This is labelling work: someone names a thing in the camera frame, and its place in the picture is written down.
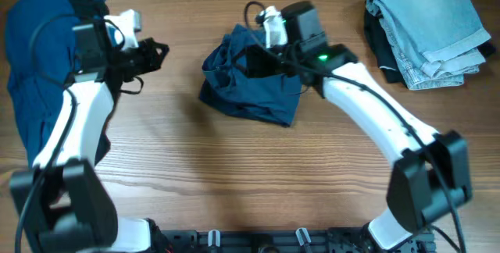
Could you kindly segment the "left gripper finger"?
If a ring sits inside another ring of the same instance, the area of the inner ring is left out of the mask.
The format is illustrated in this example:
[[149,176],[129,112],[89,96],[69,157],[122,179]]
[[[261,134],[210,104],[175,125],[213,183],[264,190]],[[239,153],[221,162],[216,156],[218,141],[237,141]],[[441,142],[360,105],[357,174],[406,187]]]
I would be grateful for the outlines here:
[[138,42],[139,48],[148,55],[162,55],[166,56],[170,51],[168,45],[155,41],[152,37],[145,38]]
[[135,56],[135,76],[150,73],[161,68],[166,52],[139,52]]

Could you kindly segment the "dark navy denim shorts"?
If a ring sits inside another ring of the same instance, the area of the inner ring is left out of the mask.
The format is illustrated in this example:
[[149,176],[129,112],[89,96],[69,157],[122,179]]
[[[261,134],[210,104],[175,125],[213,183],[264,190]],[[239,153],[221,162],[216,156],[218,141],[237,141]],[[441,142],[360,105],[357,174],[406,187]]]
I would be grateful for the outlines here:
[[237,24],[203,62],[205,80],[199,99],[228,116],[289,127],[300,99],[299,77],[249,76],[254,68],[273,65],[248,29]]

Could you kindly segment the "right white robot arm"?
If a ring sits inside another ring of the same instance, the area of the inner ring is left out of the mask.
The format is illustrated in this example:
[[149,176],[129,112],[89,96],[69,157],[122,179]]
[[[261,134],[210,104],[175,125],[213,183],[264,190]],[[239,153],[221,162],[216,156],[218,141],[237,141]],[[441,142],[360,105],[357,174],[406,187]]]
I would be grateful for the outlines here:
[[457,252],[466,250],[458,209],[472,198],[466,141],[441,134],[396,102],[345,45],[332,45],[311,2],[278,10],[262,6],[247,28],[264,33],[258,47],[275,61],[272,70],[298,76],[342,109],[376,144],[391,167],[387,208],[349,243],[361,252],[394,252],[436,222],[451,216]]

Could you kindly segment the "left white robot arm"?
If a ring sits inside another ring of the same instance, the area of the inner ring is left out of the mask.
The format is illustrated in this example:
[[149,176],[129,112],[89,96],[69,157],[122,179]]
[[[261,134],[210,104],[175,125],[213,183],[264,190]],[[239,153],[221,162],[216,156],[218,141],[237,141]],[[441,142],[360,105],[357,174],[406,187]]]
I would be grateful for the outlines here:
[[141,15],[87,18],[73,27],[79,67],[59,83],[62,108],[31,168],[9,189],[19,222],[15,242],[34,252],[170,252],[151,219],[120,217],[95,172],[99,138],[122,85],[158,70],[169,48],[138,40]]

